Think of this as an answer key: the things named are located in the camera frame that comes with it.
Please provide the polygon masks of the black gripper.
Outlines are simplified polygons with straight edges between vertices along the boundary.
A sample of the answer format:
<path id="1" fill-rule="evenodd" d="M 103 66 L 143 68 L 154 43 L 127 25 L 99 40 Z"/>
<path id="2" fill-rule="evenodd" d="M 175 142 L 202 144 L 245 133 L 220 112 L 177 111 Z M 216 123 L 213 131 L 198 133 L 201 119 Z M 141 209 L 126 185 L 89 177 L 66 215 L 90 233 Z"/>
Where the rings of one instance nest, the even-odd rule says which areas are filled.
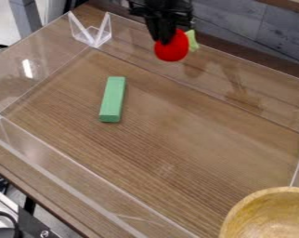
<path id="1" fill-rule="evenodd" d="M 177 25 L 193 25 L 191 0 L 127 0 L 129 13 L 145 21 L 150 37 L 166 45 Z"/>

